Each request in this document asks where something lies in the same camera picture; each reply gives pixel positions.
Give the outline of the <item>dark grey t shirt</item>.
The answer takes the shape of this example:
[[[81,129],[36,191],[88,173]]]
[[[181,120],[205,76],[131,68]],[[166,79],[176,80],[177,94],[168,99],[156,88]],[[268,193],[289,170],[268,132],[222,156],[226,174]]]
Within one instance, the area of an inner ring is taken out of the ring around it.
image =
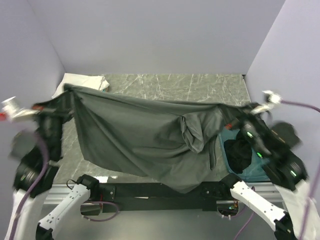
[[[178,192],[215,167],[214,143],[242,106],[160,101],[72,84],[52,100],[71,113],[81,153],[101,168],[152,178]]]

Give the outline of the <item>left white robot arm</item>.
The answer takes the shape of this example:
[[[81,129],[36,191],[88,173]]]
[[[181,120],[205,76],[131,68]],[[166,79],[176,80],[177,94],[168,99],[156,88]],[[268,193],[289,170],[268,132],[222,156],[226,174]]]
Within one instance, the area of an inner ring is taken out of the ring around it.
[[[45,200],[59,167],[50,162],[62,158],[63,124],[70,118],[68,109],[35,105],[19,106],[15,97],[2,103],[1,118],[11,123],[34,121],[36,130],[21,130],[12,140],[10,156],[20,161],[13,182],[13,208],[5,239],[53,240],[63,224],[81,206],[100,200],[98,179],[83,175],[70,193],[46,217],[40,219]]]

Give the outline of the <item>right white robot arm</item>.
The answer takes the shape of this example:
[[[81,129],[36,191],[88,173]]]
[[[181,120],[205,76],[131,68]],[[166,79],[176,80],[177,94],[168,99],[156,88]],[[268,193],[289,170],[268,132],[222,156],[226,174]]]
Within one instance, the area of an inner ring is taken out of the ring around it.
[[[243,109],[226,127],[239,130],[256,155],[267,159],[262,169],[285,208],[273,206],[231,173],[221,180],[219,193],[226,200],[242,202],[268,224],[278,240],[318,240],[320,214],[313,196],[316,183],[310,181],[303,161],[292,151],[300,143],[294,128],[282,122],[268,127],[261,119],[271,108],[272,104],[264,104]]]

